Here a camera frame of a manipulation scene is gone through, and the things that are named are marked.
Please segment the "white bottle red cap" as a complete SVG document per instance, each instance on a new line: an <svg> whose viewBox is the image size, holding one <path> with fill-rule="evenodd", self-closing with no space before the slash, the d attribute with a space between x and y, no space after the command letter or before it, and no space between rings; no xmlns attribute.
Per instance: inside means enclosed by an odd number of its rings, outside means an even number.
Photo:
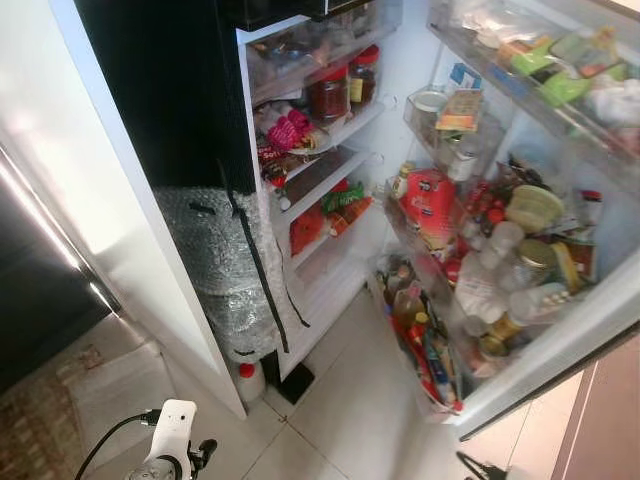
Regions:
<svg viewBox="0 0 640 480"><path fill-rule="evenodd" d="M244 404L259 401L266 389L265 372L260 364L237 364L232 371L239 398Z"/></svg>

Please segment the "black refrigerator foot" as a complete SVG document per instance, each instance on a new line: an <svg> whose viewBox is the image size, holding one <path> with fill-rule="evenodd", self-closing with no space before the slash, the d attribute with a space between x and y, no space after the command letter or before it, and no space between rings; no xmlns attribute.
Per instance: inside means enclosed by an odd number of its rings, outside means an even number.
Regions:
<svg viewBox="0 0 640 480"><path fill-rule="evenodd" d="M297 404L303 394L314 384L315 374L303 364L293 367L287 375L280 374L276 379L275 390L289 404Z"/></svg>

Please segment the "patterned floor mat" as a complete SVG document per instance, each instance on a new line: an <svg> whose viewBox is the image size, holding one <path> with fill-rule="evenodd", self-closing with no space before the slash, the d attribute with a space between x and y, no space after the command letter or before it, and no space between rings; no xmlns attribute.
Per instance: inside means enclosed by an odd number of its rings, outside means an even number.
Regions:
<svg viewBox="0 0 640 480"><path fill-rule="evenodd" d="M111 426L174 394L154 340L74 346L1 394L0 480L72 480Z"/></svg>

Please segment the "clear bubble wrap sheet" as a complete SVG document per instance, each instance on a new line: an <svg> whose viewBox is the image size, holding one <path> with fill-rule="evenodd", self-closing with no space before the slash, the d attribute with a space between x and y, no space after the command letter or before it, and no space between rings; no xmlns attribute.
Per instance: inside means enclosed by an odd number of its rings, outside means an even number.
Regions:
<svg viewBox="0 0 640 480"><path fill-rule="evenodd" d="M300 311L259 198L221 187L156 187L154 196L224 355L293 352Z"/></svg>

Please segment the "red snack packet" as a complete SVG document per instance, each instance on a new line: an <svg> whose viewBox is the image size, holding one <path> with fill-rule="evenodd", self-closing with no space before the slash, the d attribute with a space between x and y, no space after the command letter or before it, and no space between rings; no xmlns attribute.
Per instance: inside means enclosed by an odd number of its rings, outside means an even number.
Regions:
<svg viewBox="0 0 640 480"><path fill-rule="evenodd" d="M311 243L324 237L328 233L326 227L326 214L323 206L316 204L308 207L297 219L294 219L289 228L289 247L291 255L296 256L306 250Z"/></svg>

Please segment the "white refrigerator door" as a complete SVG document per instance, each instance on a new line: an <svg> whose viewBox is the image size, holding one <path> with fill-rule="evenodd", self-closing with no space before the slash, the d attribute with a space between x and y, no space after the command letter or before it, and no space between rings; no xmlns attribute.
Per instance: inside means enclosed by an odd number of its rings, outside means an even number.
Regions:
<svg viewBox="0 0 640 480"><path fill-rule="evenodd" d="M640 81L639 0L451 0L448 26L471 33L500 67L532 79L545 67L581 77ZM613 186L517 106L484 84L475 132L410 119L407 97L445 91L461 61L428 27L390 38L411 154L452 179L454 236L433 251L389 196L397 253L415 273L449 346L417 353L426 419L468 438L634 334L640 319L640 195ZM640 159L640 128L609 128ZM552 227L526 234L506 220L512 189L538 186L563 202Z"/></svg>

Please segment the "orange snack packets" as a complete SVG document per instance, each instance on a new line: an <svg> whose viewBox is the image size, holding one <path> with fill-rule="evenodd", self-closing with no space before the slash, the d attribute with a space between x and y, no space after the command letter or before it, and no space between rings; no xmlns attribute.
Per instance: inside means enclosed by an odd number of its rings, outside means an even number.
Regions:
<svg viewBox="0 0 640 480"><path fill-rule="evenodd" d="M328 234L332 237L342 236L349 227L356 223L360 216L369 209L372 204L372 197L362 197L360 200L352 201L351 204L339 206L337 210L326 215L328 221Z"/></svg>

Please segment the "green snack packet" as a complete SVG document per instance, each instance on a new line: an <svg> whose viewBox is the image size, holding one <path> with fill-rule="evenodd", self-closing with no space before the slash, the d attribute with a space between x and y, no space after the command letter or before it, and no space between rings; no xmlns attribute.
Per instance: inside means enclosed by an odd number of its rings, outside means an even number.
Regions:
<svg viewBox="0 0 640 480"><path fill-rule="evenodd" d="M361 182L351 183L348 179L340 180L337 186L334 186L321 197L320 205L325 214L338 211L353 204L357 200L365 197L364 184Z"/></svg>

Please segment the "clear flat drawer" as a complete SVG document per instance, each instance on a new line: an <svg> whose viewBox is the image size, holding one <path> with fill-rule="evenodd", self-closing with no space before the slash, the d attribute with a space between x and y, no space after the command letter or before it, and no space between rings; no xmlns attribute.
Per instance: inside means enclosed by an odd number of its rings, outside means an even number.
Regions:
<svg viewBox="0 0 640 480"><path fill-rule="evenodd" d="M372 157L371 152L357 151L339 146L317 157L303 166L300 173L287 178L288 195L292 206L287 211L279 211L279 221L293 221L303 211L314 206L330 188L340 180L355 172Z"/></svg>

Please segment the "pink small bottles pack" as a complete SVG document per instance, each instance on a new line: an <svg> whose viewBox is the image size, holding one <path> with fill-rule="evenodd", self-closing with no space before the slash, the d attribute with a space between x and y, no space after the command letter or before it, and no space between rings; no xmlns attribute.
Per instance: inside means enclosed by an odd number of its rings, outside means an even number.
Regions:
<svg viewBox="0 0 640 480"><path fill-rule="evenodd" d="M316 143L310 119L288 104L266 105L259 111L257 128L278 151L306 150Z"/></svg>

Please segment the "red food package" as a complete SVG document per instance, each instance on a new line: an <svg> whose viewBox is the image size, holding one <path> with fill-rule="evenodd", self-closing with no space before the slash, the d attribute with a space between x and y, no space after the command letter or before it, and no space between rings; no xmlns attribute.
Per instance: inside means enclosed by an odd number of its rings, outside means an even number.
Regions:
<svg viewBox="0 0 640 480"><path fill-rule="evenodd" d="M438 169L412 170L399 197L411 227L433 251L447 250L454 236L454 182Z"/></svg>

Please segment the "small yellow lid jar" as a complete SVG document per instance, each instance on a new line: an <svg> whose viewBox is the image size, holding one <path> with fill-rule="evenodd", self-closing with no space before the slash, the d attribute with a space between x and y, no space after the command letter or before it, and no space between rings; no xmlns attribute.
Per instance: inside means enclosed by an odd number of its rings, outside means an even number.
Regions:
<svg viewBox="0 0 640 480"><path fill-rule="evenodd" d="M399 168L397 177L394 178L392 193L396 198L403 198L410 191L410 175L415 170L412 163L403 163Z"/></svg>

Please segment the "black white refrigerator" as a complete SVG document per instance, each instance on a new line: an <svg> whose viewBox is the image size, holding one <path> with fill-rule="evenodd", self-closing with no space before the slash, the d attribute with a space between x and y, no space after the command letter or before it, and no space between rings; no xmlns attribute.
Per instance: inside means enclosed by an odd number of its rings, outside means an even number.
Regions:
<svg viewBox="0 0 640 480"><path fill-rule="evenodd" d="M396 247L384 202L393 196L401 165L421 163L410 152L412 132L404 124L403 95L410 87L396 81L389 42L397 33L422 27L422 20L408 18L422 0L402 0L399 27L375 44L380 47L376 100L360 110L349 106L349 113L330 125L311 118L305 93L311 83L283 99L252 105L242 58L243 33L297 15L328 19L367 1L73 0L152 193L156 187L234 189L256 195L269 220L302 326L296 349L285 355L233 360L221 351L232 379L234 366L257 362L275 390L278 376L305 365L347 303L365 288L376 260ZM257 128L259 111L280 104L310 119L314 147L278 151L269 145ZM371 152L346 179L364 184L372 204L342 236L326 233L292 256L292 221L279 221L269 180L292 177L339 146ZM319 370L308 369L316 380Z"/></svg>

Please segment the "beige lid container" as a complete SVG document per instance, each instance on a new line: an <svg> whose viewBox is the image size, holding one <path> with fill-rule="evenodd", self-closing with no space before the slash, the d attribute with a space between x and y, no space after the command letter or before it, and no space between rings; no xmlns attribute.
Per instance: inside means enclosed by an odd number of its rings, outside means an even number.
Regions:
<svg viewBox="0 0 640 480"><path fill-rule="evenodd" d="M535 234L552 227L563 214L561 198L549 189L538 186L513 188L506 206L506 220L513 221L526 234Z"/></svg>

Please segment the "red lid chili jar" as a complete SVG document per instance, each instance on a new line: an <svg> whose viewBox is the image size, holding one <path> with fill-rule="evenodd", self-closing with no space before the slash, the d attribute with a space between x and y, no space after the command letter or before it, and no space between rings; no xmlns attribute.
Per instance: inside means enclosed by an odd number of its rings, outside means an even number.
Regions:
<svg viewBox="0 0 640 480"><path fill-rule="evenodd" d="M319 125L338 122L349 113L348 68L342 67L311 83L305 90L311 118Z"/></svg>

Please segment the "large crumpled white bag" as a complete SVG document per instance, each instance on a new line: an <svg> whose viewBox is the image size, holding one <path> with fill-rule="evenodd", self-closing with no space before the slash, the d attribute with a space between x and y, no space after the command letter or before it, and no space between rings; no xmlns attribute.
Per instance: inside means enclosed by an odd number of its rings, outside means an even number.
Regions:
<svg viewBox="0 0 640 480"><path fill-rule="evenodd" d="M604 127L636 127L640 123L639 79L598 78L585 99L590 113Z"/></svg>

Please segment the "red lid jar yellow label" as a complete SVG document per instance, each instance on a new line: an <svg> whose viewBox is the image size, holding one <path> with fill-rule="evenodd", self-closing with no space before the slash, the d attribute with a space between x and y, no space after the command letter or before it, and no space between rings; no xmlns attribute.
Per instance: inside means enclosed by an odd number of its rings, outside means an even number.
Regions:
<svg viewBox="0 0 640 480"><path fill-rule="evenodd" d="M380 47L371 45L349 63L348 96L353 110L366 108L378 93L378 63Z"/></svg>

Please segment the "clear chiller drawer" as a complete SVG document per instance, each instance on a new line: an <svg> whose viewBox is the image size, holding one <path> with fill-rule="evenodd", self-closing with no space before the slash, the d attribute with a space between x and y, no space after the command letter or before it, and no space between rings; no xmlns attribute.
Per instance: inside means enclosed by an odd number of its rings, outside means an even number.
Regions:
<svg viewBox="0 0 640 480"><path fill-rule="evenodd" d="M252 105L283 99L383 41L403 19L402 0L369 0L324 20L296 15L243 33L242 58Z"/></svg>

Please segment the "orange yellow box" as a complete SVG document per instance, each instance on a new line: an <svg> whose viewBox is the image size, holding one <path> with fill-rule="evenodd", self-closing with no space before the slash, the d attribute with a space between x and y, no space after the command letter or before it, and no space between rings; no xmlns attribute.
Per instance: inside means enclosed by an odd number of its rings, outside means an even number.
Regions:
<svg viewBox="0 0 640 480"><path fill-rule="evenodd" d="M484 95L481 90L456 90L438 113L438 131L475 132L484 114Z"/></svg>

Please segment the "green yellow food packet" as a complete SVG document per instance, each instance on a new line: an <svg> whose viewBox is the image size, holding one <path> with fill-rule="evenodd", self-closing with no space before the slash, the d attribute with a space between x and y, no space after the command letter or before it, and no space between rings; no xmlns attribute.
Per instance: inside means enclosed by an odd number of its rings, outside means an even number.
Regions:
<svg viewBox="0 0 640 480"><path fill-rule="evenodd" d="M550 108L562 108L568 102L580 99L594 86L594 79L581 77L573 68L545 67L532 74L539 83L538 93L541 100Z"/></svg>

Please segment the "clear door shelf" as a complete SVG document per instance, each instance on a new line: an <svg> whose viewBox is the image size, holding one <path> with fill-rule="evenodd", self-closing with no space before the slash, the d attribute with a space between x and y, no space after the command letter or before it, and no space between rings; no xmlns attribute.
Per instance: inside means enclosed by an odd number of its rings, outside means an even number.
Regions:
<svg viewBox="0 0 640 480"><path fill-rule="evenodd" d="M564 146L593 165L609 182L630 195L640 195L639 155L585 111L566 104L552 106L538 92L534 79L500 67L494 51L477 46L471 33L448 26L445 18L451 0L428 0L428 27L449 50L483 78L486 87L506 96L521 113L530 116Z"/></svg>

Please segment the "white blue carton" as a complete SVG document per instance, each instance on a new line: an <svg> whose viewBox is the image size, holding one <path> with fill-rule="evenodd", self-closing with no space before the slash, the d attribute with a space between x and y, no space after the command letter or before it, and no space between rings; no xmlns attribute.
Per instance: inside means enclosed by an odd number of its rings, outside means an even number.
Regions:
<svg viewBox="0 0 640 480"><path fill-rule="evenodd" d="M453 93L457 90L483 90L484 81L474 68L468 67L462 61L457 61L448 72L448 86L445 91Z"/></svg>

